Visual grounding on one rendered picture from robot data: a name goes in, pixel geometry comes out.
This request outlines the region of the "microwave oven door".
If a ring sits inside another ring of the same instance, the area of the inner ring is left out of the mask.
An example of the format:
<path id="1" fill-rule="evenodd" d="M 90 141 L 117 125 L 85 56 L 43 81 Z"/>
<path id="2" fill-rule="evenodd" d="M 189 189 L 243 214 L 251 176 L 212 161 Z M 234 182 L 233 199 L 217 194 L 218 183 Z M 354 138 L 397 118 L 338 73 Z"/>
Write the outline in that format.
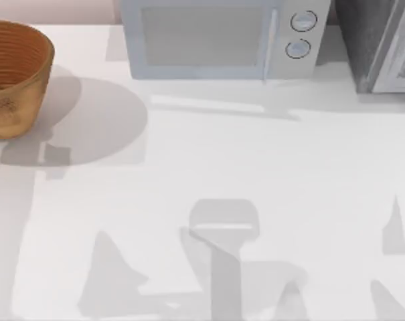
<path id="1" fill-rule="evenodd" d="M 262 80 L 278 8 L 277 0 L 120 0 L 131 75 Z"/>

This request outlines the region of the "round microwave knob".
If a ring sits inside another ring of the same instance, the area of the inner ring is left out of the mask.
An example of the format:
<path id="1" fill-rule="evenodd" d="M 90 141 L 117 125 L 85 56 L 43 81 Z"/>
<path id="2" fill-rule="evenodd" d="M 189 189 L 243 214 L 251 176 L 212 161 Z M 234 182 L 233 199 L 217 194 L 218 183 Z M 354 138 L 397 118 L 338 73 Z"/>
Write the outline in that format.
<path id="1" fill-rule="evenodd" d="M 305 39 L 299 39 L 289 42 L 285 47 L 285 53 L 287 56 L 294 60 L 299 60 L 311 52 L 311 44 Z"/>
<path id="2" fill-rule="evenodd" d="M 291 17 L 291 27 L 296 32 L 307 32 L 316 26 L 317 20 L 317 15 L 313 11 L 298 12 Z"/>

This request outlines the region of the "pale microwave oven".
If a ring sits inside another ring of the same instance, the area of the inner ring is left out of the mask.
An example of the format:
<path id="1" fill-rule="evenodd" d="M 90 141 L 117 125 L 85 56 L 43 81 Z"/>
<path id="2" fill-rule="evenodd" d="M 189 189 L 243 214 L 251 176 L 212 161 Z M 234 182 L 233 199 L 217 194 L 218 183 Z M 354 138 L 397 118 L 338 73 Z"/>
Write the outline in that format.
<path id="1" fill-rule="evenodd" d="M 270 72 L 267 80 L 302 79 L 313 73 L 331 0 L 277 0 L 279 4 L 276 33 L 274 37 Z M 316 26 L 307 32 L 296 32 L 291 27 L 291 17 L 298 12 L 313 11 L 317 15 Z M 311 44 L 306 57 L 294 60 L 287 56 L 285 47 L 289 42 L 305 39 Z"/>

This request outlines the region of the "brown woven basket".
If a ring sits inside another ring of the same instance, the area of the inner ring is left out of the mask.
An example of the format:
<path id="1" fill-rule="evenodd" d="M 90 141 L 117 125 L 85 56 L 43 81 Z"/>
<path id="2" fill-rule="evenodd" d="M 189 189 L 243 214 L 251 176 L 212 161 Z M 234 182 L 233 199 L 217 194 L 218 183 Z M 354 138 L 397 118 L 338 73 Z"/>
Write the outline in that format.
<path id="1" fill-rule="evenodd" d="M 0 140 L 25 134 L 44 100 L 55 56 L 38 29 L 0 20 Z"/>

